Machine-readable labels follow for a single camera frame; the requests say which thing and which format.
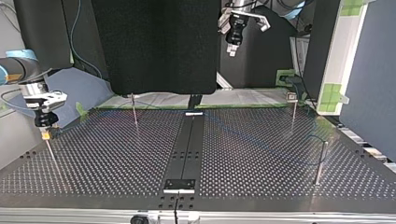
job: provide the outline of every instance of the metal clamp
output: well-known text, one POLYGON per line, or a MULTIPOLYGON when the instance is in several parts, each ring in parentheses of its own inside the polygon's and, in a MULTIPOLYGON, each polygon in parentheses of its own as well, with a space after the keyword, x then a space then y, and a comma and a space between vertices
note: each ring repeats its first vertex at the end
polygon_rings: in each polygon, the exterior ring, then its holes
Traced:
POLYGON ((262 32, 265 32, 269 28, 271 28, 270 22, 263 15, 249 13, 249 12, 244 12, 244 11, 237 11, 237 10, 233 10, 232 13, 259 19, 257 24, 261 27, 260 30, 262 30, 262 32))

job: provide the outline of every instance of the vertical pin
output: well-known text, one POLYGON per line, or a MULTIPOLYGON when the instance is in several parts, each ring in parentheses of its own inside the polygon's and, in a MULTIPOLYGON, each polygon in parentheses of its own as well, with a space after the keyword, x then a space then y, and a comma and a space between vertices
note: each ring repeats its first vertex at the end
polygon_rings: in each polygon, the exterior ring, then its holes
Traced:
POLYGON ((50 146, 50 141, 46 140, 46 143, 47 143, 47 147, 49 149, 50 156, 52 157, 53 160, 55 160, 55 155, 53 154, 52 147, 50 146))
POLYGON ((136 115, 136 110, 134 108, 134 94, 133 93, 132 93, 131 98, 132 98, 132 109, 134 111, 134 124, 137 124, 137 115, 136 115))
POLYGON ((321 173, 322 173, 322 170, 323 170, 323 163, 324 163, 324 160, 326 159, 326 156, 327 156, 327 147, 328 147, 328 145, 329 145, 328 142, 324 142, 323 143, 323 149, 321 151, 321 155, 320 155, 320 159, 319 159, 317 176, 315 178, 315 185, 319 184, 319 181, 320 181, 320 178, 321 178, 321 173))

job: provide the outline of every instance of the gray wall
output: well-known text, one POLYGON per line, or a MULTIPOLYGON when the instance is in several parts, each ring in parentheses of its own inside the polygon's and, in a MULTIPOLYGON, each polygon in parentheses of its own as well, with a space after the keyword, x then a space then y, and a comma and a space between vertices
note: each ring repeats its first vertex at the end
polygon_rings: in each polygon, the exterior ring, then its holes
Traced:
POLYGON ((396 161, 395 0, 370 3, 340 120, 396 161))
MULTIPOLYGON (((13 4, 12 0, 3 1, 13 4)), ((16 22, 12 13, 7 9, 5 12, 16 22)), ((21 35, 9 24, 1 11, 0 31, 0 57, 5 57, 7 50, 24 48, 21 35)), ((18 86, 1 86, 0 93, 17 88, 18 86)), ((0 111, 0 116, 6 115, 0 118, 0 169, 41 142, 40 132, 35 127, 33 119, 18 112, 10 112, 12 111, 0 111)))

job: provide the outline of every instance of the cable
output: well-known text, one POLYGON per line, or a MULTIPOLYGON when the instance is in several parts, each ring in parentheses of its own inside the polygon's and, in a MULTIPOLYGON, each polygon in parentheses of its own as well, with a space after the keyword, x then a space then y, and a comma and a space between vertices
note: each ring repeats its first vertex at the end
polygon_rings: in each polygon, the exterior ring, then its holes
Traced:
POLYGON ((241 8, 241 7, 248 7, 248 6, 251 6, 251 5, 256 4, 256 3, 257 3, 257 0, 253 1, 253 2, 250 2, 250 3, 247 3, 247 4, 244 4, 244 5, 240 6, 240 7, 231 7, 231 3, 226 3, 225 6, 226 7, 230 7, 230 8, 241 8))
POLYGON ((75 47, 74 47, 74 42, 73 42, 73 36, 74 36, 74 32, 76 30, 76 25, 79 19, 79 14, 81 12, 81 0, 78 0, 78 12, 75 18, 75 21, 73 23, 72 26, 72 30, 70 32, 70 47, 72 49, 72 52, 76 55, 77 58, 79 58, 82 62, 84 62, 85 64, 89 65, 91 68, 93 68, 97 75, 99 76, 99 78, 103 78, 102 77, 102 72, 99 70, 99 68, 97 68, 95 65, 93 65, 92 63, 87 62, 86 60, 84 60, 81 56, 79 56, 79 54, 76 52, 75 47))
POLYGON ((288 9, 288 10, 296 10, 296 9, 303 9, 304 7, 312 4, 315 0, 306 0, 305 4, 302 7, 291 7, 285 4, 283 0, 276 0, 283 8, 288 9))
MULTIPOLYGON (((12 5, 0 1, 0 7, 1 7, 1 6, 8 8, 8 9, 9 9, 10 11, 12 11, 15 15, 17 15, 17 11, 15 10, 14 7, 12 7, 12 5)), ((9 23, 11 23, 11 25, 15 28, 15 30, 17 30, 17 31, 20 33, 20 32, 21 32, 20 28, 19 28, 16 24, 14 24, 14 22, 13 22, 13 21, 11 20, 11 18, 7 15, 7 13, 6 13, 2 8, 0 8, 0 11, 3 12, 4 16, 5 16, 6 19, 9 21, 9 23)))
POLYGON ((309 98, 309 101, 311 101, 311 103, 312 103, 312 105, 314 106, 315 110, 318 110, 318 109, 317 109, 317 106, 314 104, 314 101, 312 100, 311 94, 309 94, 308 88, 307 88, 306 85, 305 85, 305 80, 304 80, 304 78, 303 78, 303 75, 304 75, 304 74, 303 74, 303 71, 301 70, 300 62, 299 62, 300 60, 299 60, 299 58, 298 58, 297 37, 298 37, 298 25, 299 25, 299 21, 300 21, 300 14, 297 15, 297 22, 296 22, 297 34, 296 34, 296 36, 294 37, 294 47, 295 47, 295 50, 296 50, 297 66, 298 66, 298 70, 300 71, 300 75, 297 76, 297 77, 299 77, 299 78, 301 79, 301 81, 303 82, 303 86, 304 86, 306 95, 307 95, 308 98, 309 98))
POLYGON ((50 72, 50 71, 52 71, 52 68, 49 68, 47 71, 45 71, 45 72, 43 72, 43 73, 40 73, 39 75, 37 75, 37 76, 35 76, 35 77, 29 77, 29 78, 27 78, 27 79, 25 79, 25 80, 19 81, 19 82, 17 82, 16 84, 25 83, 25 82, 31 81, 31 80, 33 80, 33 79, 36 79, 36 78, 38 78, 38 77, 43 77, 44 75, 46 75, 46 74, 47 74, 48 72, 50 72))
MULTIPOLYGON (((45 71, 45 72, 43 72, 43 73, 41 73, 41 74, 39 74, 39 75, 37 75, 37 76, 30 77, 30 78, 28 78, 28 79, 26 79, 26 80, 19 81, 19 82, 17 82, 16 84, 18 85, 18 84, 25 83, 25 82, 28 82, 28 81, 30 81, 30 80, 36 79, 36 78, 38 78, 38 77, 43 77, 44 75, 46 75, 46 74, 47 74, 48 72, 50 72, 51 70, 52 70, 52 68, 50 68, 49 70, 47 70, 47 71, 45 71)), ((18 109, 21 109, 21 110, 28 110, 28 111, 35 111, 35 110, 36 110, 36 109, 31 109, 31 108, 20 107, 20 106, 18 106, 18 105, 14 105, 14 104, 10 103, 9 101, 7 101, 7 100, 4 98, 5 95, 10 94, 10 93, 15 92, 15 91, 20 91, 20 89, 16 89, 16 90, 12 90, 12 91, 5 91, 5 92, 3 92, 3 93, 0 95, 0 100, 1 100, 2 102, 4 102, 6 105, 10 105, 10 106, 13 106, 13 107, 18 108, 18 109)))
POLYGON ((0 116, 0 119, 5 118, 8 115, 11 115, 15 112, 15 110, 12 110, 11 112, 6 113, 5 115, 0 116))
POLYGON ((15 91, 20 91, 20 89, 16 89, 16 90, 12 90, 12 91, 5 91, 5 92, 1 93, 0 100, 3 101, 6 105, 10 105, 12 107, 15 107, 15 108, 18 108, 18 109, 21 109, 21 110, 35 111, 35 109, 26 108, 26 107, 20 107, 18 105, 14 105, 14 104, 10 103, 9 101, 7 101, 4 98, 5 95, 8 95, 8 94, 10 94, 12 92, 15 92, 15 91))

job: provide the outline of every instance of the metal bracket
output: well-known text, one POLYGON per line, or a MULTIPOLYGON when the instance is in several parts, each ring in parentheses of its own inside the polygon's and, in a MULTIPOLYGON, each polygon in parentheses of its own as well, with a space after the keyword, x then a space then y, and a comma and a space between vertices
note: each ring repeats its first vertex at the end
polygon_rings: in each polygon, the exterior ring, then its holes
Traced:
POLYGON ((166 194, 193 194, 195 193, 194 179, 169 179, 166 180, 163 193, 166 194))
POLYGON ((260 29, 262 30, 262 32, 265 32, 266 30, 271 28, 270 22, 263 15, 244 12, 244 11, 237 11, 237 10, 233 10, 233 14, 239 14, 239 15, 249 16, 249 17, 258 19, 259 21, 257 22, 257 24, 260 26, 260 29))

